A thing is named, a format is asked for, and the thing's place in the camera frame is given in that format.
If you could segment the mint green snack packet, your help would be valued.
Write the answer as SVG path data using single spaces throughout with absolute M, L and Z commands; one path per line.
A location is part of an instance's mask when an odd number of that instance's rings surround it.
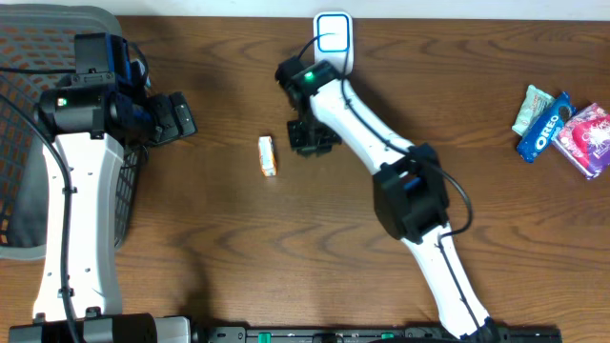
M 512 131 L 519 136 L 523 136 L 544 110 L 552 105 L 554 101 L 555 98 L 552 95 L 538 89 L 534 85 L 529 85 L 525 98 L 518 110 L 515 123 L 512 126 Z

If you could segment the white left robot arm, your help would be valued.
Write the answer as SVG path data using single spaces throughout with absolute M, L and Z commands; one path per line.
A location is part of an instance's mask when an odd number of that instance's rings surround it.
M 26 123 L 41 139 L 48 177 L 44 274 L 29 325 L 12 342 L 181 342 L 191 320 L 126 314 L 115 269 L 115 212 L 126 150 L 196 133 L 183 93 L 148 95 L 148 63 L 110 33 L 78 34 L 75 67 L 42 93 Z

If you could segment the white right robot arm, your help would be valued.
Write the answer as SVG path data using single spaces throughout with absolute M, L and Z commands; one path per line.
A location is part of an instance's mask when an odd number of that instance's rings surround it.
M 440 166 L 436 151 L 387 127 L 358 98 L 345 72 L 328 61 L 308 65 L 293 56 L 278 65 L 274 78 L 298 113 L 288 124 L 293 151 L 320 156 L 344 143 L 369 171 L 377 220 L 413 255 L 442 327 L 466 342 L 498 342 L 497 325 L 456 252 L 458 231 L 450 225 L 446 187 L 455 186 L 469 220 L 474 218 L 472 201 Z

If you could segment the blue cookie pack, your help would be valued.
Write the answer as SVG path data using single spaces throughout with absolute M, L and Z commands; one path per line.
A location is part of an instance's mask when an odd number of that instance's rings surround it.
M 552 143 L 576 108 L 568 92 L 562 92 L 525 131 L 517 145 L 517 152 L 527 163 L 535 159 Z

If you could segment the purple snack package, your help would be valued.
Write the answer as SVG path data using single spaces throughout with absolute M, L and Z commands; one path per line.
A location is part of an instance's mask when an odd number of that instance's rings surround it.
M 572 116 L 553 141 L 587 179 L 609 167 L 609 113 L 593 103 Z

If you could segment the small orange box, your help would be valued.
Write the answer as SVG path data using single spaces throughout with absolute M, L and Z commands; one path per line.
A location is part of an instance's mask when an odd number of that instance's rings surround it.
M 271 136 L 260 136 L 258 138 L 258 150 L 261 172 L 266 177 L 276 176 L 277 166 L 273 138 Z

